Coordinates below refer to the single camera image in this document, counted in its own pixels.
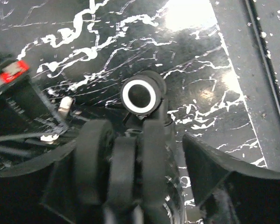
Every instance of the white debris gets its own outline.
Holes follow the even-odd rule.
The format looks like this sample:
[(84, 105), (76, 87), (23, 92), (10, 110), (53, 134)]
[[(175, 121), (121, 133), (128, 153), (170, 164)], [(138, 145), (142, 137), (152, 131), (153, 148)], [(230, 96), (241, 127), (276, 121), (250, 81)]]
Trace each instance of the white debris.
[(55, 90), (53, 90), (51, 87), (49, 87), (48, 89), (48, 94), (49, 95), (53, 95), (54, 97), (58, 97), (59, 94), (55, 92)]
[(82, 111), (74, 111), (75, 115), (80, 115), (82, 113)]
[(3, 162), (3, 165), (4, 165), (6, 168), (10, 168), (10, 167), (11, 167), (11, 162), (10, 162), (10, 161)]
[(268, 50), (267, 51), (267, 55), (266, 55), (269, 59), (271, 59), (272, 58), (272, 56), (271, 56), (271, 52)]
[(260, 36), (261, 36), (262, 38), (265, 38), (265, 37), (266, 37), (266, 32), (261, 32), (261, 33), (260, 33)]
[(71, 97), (64, 97), (60, 102), (59, 108), (70, 109), (70, 106), (73, 103), (73, 98)]
[(48, 141), (48, 142), (52, 142), (55, 141), (56, 139), (59, 138), (59, 135), (48, 135), (48, 136), (42, 136), (41, 137), (41, 141)]

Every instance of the black plastic part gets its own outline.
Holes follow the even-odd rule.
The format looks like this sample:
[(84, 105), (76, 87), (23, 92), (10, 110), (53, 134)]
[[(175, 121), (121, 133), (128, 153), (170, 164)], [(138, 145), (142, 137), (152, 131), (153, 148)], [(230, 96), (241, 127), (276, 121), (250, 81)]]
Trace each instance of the black plastic part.
[(74, 142), (68, 143), (0, 172), (0, 223), (68, 224), (39, 203), (46, 192), (55, 163), (71, 157), (74, 146)]
[[(229, 57), (236, 69), (236, 74), (241, 77), (238, 79), (243, 94), (247, 96), (246, 103), (251, 116), (254, 129), (257, 130), (263, 155), (269, 169), (280, 172), (280, 110), (276, 97), (272, 94), (271, 82), (267, 67), (264, 66), (263, 57), (259, 50), (257, 38), (255, 36), (254, 26), (247, 26), (251, 23), (251, 17), (248, 13), (246, 1), (211, 0), (218, 25), (224, 36), (226, 46), (228, 46)], [(267, 37), (263, 39), (268, 41), (266, 45), (271, 51), (274, 72), (280, 85), (280, 67), (276, 60), (280, 59), (280, 51), (276, 53), (276, 48), (280, 47), (280, 21), (277, 13), (280, 10), (280, 1), (249, 1), (255, 4), (260, 20), (254, 22), (260, 23), (264, 28)]]
[(62, 134), (67, 129), (68, 125), (54, 106), (28, 80), (22, 80), (0, 95), (0, 136), (24, 132)]
[[(153, 106), (153, 108), (145, 113), (138, 113), (138, 112), (135, 112), (135, 111), (132, 111), (127, 105), (126, 103), (124, 102), (123, 100), (123, 89), (124, 87), (126, 86), (126, 84), (128, 84), (129, 82), (133, 81), (133, 80), (143, 80), (143, 81), (146, 81), (147, 83), (149, 83), (152, 88), (154, 89), (154, 92), (156, 94), (156, 102)], [(142, 101), (143, 99), (141, 98), (141, 93), (139, 92), (135, 92), (135, 93), (132, 93), (132, 94), (135, 94), (135, 96), (137, 97), (137, 100), (139, 101)], [(126, 82), (123, 84), (122, 88), (121, 88), (121, 91), (120, 91), (120, 97), (121, 97), (121, 101), (122, 101), (122, 104), (123, 106), (131, 113), (135, 114), (135, 115), (140, 115), (140, 116), (146, 116), (146, 115), (149, 115), (151, 114), (161, 103), (161, 99), (162, 99), (162, 93), (161, 93), (161, 90), (158, 86), (158, 84), (156, 83), (155, 80), (153, 80), (152, 78), (148, 77), (148, 76), (144, 76), (144, 75), (136, 75), (134, 77), (131, 77), (129, 78), (128, 80), (126, 80)]]
[[(183, 224), (185, 221), (185, 199), (180, 182), (181, 176), (177, 167), (174, 152), (175, 151), (173, 151), (171, 148), (166, 147), (166, 179), (169, 197), (164, 200), (164, 204), (166, 204), (170, 209), (172, 217), (171, 223)], [(167, 210), (164, 211), (163, 209), (162, 213), (168, 215)]]
[(144, 207), (159, 207), (167, 196), (164, 124), (146, 120), (143, 124), (142, 194)]
[(167, 114), (167, 112), (168, 112), (168, 99), (164, 98), (160, 106), (153, 113), (147, 116), (145, 119), (140, 120), (134, 114), (128, 113), (125, 119), (123, 120), (123, 123), (127, 128), (139, 130), (141, 132), (143, 122), (146, 119), (157, 119), (162, 121), (164, 123), (166, 144), (173, 152), (176, 152), (175, 123), (171, 119), (170, 115)]
[(133, 205), (135, 154), (135, 138), (118, 137), (115, 140), (107, 204), (117, 213), (127, 211)]
[(74, 156), (74, 179), (80, 203), (102, 204), (106, 198), (109, 164), (114, 130), (108, 120), (91, 120), (77, 137)]
[(76, 223), (78, 213), (72, 186), (72, 154), (54, 164), (40, 205), (68, 223)]
[(129, 213), (114, 213), (109, 207), (104, 208), (104, 224), (144, 224), (143, 211), (136, 206)]
[(143, 75), (152, 78), (158, 84), (158, 87), (162, 92), (162, 96), (164, 97), (166, 95), (167, 85), (163, 77), (160, 76), (160, 74), (156, 73), (155, 71), (146, 70), (146, 71), (139, 72), (137, 75)]
[(266, 50), (270, 51), (272, 55), (271, 58), (267, 58), (268, 64), (272, 71), (270, 82), (275, 92), (278, 95), (278, 102), (280, 104), (280, 1), (270, 1), (265, 0), (261, 2), (250, 2), (250, 8), (253, 14), (253, 18), (257, 19), (257, 16), (261, 20), (256, 20), (259, 30), (268, 31), (270, 35), (267, 35), (266, 38), (262, 38), (262, 45)]
[(205, 224), (280, 223), (280, 173), (184, 135), (191, 187)]

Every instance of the black mechanical arm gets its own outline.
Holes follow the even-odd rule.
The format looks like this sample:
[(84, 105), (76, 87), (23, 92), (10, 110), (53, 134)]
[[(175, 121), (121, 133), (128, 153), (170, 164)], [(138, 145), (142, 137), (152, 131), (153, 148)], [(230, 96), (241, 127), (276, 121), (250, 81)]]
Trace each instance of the black mechanical arm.
[[(73, 125), (67, 107), (56, 110), (28, 73), (24, 62), (0, 54), (0, 154), (25, 158), (0, 171), (0, 223), (187, 221), (160, 75), (143, 71), (123, 84), (123, 135), (107, 119)], [(38, 154), (27, 145), (50, 150)], [(280, 173), (190, 135), (183, 150), (204, 223), (280, 223)]]

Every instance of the cylindrical connector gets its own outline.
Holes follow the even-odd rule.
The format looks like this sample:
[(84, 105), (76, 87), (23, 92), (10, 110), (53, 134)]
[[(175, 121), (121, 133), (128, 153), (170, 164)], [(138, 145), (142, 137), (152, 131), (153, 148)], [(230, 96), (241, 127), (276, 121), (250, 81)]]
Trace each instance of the cylindrical connector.
[(121, 100), (131, 113), (146, 116), (157, 109), (166, 90), (166, 84), (158, 73), (143, 71), (123, 84)]

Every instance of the round hole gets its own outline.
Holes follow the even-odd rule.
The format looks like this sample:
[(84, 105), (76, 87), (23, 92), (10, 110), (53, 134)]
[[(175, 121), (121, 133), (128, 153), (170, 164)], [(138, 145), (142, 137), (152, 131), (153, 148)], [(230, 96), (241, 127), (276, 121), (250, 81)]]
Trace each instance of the round hole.
[(133, 85), (128, 93), (130, 101), (137, 107), (146, 107), (150, 102), (150, 94), (143, 85)]
[[(138, 89), (138, 85), (140, 85), (140, 95), (133, 94), (133, 90), (131, 93), (133, 94), (132, 98), (130, 98), (130, 89), (135, 86), (136, 90)], [(149, 97), (146, 99), (143, 98), (142, 94), (148, 92)], [(122, 90), (122, 100), (125, 103), (126, 107), (137, 114), (145, 114), (148, 113), (150, 110), (153, 109), (154, 105), (156, 104), (156, 93), (154, 88), (148, 82), (140, 79), (135, 79), (128, 82)]]

